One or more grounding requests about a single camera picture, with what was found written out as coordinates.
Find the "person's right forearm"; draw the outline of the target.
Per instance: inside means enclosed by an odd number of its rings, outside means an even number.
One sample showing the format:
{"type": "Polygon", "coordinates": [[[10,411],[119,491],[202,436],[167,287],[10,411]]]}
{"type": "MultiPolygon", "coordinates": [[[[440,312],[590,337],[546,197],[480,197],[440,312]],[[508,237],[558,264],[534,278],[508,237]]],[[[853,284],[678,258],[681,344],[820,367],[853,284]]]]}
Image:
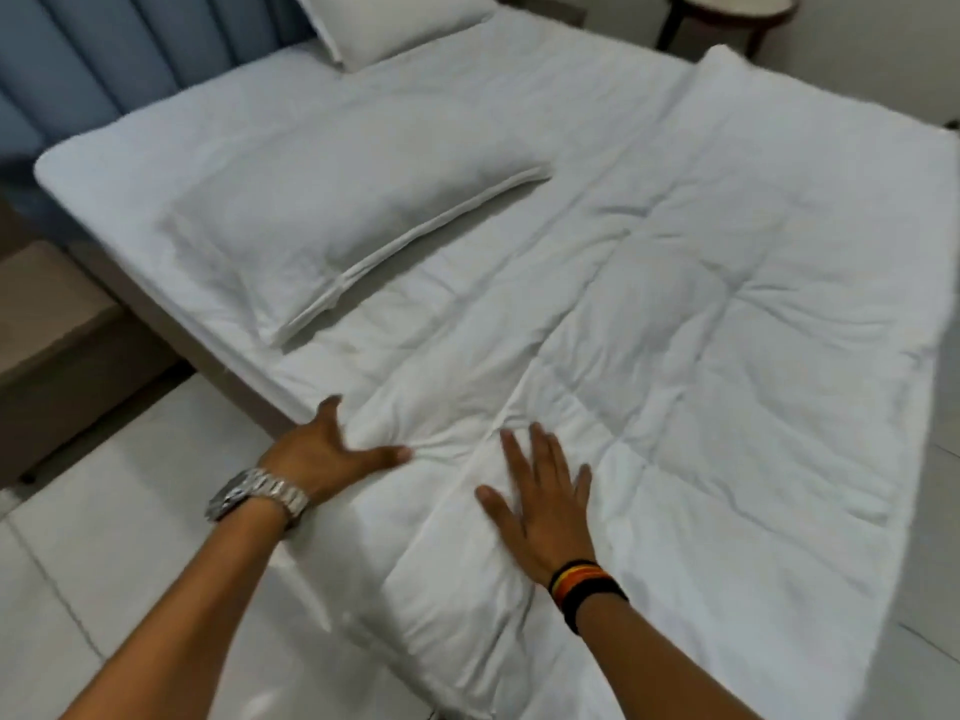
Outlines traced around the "person's right forearm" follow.
{"type": "Polygon", "coordinates": [[[626,720],[762,720],[618,595],[585,598],[576,624],[626,720]]]}

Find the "blue padded headboard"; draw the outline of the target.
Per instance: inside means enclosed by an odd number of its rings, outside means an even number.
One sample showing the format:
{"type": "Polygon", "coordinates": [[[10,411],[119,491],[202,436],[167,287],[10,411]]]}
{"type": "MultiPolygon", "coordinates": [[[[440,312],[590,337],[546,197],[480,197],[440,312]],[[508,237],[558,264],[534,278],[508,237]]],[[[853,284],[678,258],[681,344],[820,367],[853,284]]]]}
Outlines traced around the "blue padded headboard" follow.
{"type": "Polygon", "coordinates": [[[0,194],[54,145],[316,36],[295,0],[0,0],[0,194]]]}

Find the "small white pillow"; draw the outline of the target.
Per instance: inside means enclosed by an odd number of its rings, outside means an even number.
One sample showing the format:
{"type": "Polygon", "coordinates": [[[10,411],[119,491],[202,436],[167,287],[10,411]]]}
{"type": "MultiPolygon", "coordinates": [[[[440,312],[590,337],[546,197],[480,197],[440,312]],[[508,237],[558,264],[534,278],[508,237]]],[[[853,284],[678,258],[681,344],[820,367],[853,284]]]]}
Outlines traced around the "small white pillow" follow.
{"type": "Polygon", "coordinates": [[[358,72],[472,28],[497,0],[295,0],[334,63],[358,72]]]}

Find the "person's left hand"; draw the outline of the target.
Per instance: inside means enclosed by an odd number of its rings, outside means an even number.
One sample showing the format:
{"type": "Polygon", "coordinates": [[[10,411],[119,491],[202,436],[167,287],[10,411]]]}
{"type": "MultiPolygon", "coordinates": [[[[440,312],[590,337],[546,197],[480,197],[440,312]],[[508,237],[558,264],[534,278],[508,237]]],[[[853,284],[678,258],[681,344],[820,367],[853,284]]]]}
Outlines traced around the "person's left hand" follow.
{"type": "Polygon", "coordinates": [[[344,441],[338,415],[342,399],[333,394],[321,401],[309,422],[282,435],[256,464],[301,488],[311,505],[326,503],[377,474],[352,477],[352,451],[366,449],[348,447],[344,441]]]}

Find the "large white pillow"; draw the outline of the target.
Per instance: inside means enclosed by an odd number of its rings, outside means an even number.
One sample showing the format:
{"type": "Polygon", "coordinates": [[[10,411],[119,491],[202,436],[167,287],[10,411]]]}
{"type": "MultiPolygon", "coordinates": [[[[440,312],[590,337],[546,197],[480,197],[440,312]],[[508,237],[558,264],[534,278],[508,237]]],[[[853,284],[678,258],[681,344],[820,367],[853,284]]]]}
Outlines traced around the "large white pillow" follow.
{"type": "Polygon", "coordinates": [[[379,264],[548,180],[544,150],[461,102],[392,95],[310,117],[181,195],[166,229],[279,348],[379,264]]]}

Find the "striped wristband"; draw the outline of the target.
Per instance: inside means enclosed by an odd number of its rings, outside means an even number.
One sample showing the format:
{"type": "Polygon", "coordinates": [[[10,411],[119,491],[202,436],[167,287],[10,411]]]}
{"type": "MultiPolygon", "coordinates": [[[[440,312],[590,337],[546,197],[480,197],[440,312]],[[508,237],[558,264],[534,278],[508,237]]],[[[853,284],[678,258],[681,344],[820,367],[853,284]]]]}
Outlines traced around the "striped wristband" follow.
{"type": "Polygon", "coordinates": [[[561,608],[568,595],[580,584],[608,579],[611,579],[610,574],[595,561],[574,559],[562,565],[552,575],[546,584],[546,589],[554,603],[561,608]]]}

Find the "white sheeted mattress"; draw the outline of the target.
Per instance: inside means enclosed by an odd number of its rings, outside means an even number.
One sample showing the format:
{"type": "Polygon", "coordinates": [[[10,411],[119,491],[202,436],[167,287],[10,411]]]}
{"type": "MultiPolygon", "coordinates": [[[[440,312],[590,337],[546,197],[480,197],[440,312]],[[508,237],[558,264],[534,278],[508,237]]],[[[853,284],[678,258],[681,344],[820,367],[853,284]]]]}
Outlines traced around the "white sheeted mattress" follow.
{"type": "Polygon", "coordinates": [[[320,42],[272,53],[45,152],[39,184],[123,275],[134,311],[165,312],[259,399],[300,422],[326,394],[356,411],[487,273],[570,215],[690,85],[694,64],[501,8],[486,22],[357,73],[320,42]],[[482,112],[546,156],[553,177],[516,188],[407,245],[283,349],[162,226],[182,193],[273,134],[361,98],[424,91],[482,112]]]}

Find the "beige upholstered bench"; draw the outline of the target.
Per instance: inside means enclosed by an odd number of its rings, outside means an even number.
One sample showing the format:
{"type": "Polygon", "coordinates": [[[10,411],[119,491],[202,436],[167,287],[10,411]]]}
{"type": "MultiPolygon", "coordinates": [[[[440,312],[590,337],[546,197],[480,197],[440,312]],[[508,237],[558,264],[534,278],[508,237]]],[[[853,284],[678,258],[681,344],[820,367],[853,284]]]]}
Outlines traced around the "beige upholstered bench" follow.
{"type": "Polygon", "coordinates": [[[54,244],[0,258],[0,489],[179,362],[54,244]]]}

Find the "round dark wooden side table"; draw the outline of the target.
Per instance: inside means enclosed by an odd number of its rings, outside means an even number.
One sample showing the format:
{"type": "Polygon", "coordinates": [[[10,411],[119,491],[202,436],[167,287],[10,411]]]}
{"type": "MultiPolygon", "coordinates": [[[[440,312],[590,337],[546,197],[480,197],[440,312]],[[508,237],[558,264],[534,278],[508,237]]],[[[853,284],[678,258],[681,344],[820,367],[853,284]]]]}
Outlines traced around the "round dark wooden side table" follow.
{"type": "Polygon", "coordinates": [[[686,20],[696,20],[717,29],[746,31],[744,57],[754,62],[767,35],[791,22],[800,0],[667,0],[668,12],[654,49],[666,53],[686,20]]]}

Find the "white quilted duvet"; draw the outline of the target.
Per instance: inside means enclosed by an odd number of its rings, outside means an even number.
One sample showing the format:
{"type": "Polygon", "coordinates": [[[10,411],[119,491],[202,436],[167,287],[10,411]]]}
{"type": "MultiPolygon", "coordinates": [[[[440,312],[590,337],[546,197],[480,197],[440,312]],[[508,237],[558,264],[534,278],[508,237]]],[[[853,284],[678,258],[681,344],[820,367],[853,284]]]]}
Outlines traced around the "white quilted duvet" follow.
{"type": "Polygon", "coordinates": [[[323,627],[450,720],[618,720],[474,497],[498,434],[593,470],[598,561],[764,720],[848,720],[906,555],[954,307],[960,144],[714,47],[665,116],[511,253],[475,231],[303,395],[414,460],[291,545],[323,627]]]}

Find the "person's left forearm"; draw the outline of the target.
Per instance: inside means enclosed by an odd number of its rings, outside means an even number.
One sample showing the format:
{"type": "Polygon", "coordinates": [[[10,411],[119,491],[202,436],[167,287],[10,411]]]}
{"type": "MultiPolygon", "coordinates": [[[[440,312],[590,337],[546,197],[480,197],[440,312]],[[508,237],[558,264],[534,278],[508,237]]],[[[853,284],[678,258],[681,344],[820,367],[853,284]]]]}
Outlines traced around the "person's left forearm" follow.
{"type": "Polygon", "coordinates": [[[279,503],[257,497],[221,520],[59,720],[208,720],[288,519],[279,503]]]}

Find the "silver metal wristwatch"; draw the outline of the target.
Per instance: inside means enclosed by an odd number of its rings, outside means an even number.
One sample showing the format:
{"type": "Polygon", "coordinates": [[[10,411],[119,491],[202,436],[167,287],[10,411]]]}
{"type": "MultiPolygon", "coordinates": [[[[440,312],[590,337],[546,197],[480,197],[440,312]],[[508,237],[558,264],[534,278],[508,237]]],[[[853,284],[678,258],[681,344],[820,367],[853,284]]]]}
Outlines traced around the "silver metal wristwatch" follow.
{"type": "Polygon", "coordinates": [[[266,499],[279,506],[286,517],[287,531],[299,525],[310,507],[310,499],[300,487],[252,467],[236,474],[210,498],[204,517],[211,523],[220,522],[251,499],[266,499]]]}

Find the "person's right hand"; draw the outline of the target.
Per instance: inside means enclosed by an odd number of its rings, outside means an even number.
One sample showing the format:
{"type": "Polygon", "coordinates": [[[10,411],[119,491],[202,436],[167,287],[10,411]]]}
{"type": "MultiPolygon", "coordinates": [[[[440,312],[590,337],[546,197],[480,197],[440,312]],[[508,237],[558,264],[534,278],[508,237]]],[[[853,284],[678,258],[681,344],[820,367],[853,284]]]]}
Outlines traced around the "person's right hand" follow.
{"type": "Polygon", "coordinates": [[[596,562],[589,522],[583,521],[574,502],[574,484],[570,466],[558,441],[558,501],[554,506],[538,503],[532,472],[532,456],[527,457],[512,430],[499,434],[502,452],[515,492],[525,538],[501,538],[510,556],[534,583],[544,587],[563,565],[574,560],[596,562]]]}

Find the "beige bed base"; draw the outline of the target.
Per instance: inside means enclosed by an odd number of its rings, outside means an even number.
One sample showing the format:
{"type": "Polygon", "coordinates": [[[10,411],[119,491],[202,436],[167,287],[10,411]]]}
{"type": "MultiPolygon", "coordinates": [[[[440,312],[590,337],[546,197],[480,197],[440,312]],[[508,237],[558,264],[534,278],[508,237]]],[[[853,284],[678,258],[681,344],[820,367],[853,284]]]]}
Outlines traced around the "beige bed base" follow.
{"type": "Polygon", "coordinates": [[[184,326],[167,313],[93,241],[71,241],[66,252],[118,302],[134,313],[183,360],[271,437],[295,425],[288,415],[264,399],[221,362],[184,326]]]}

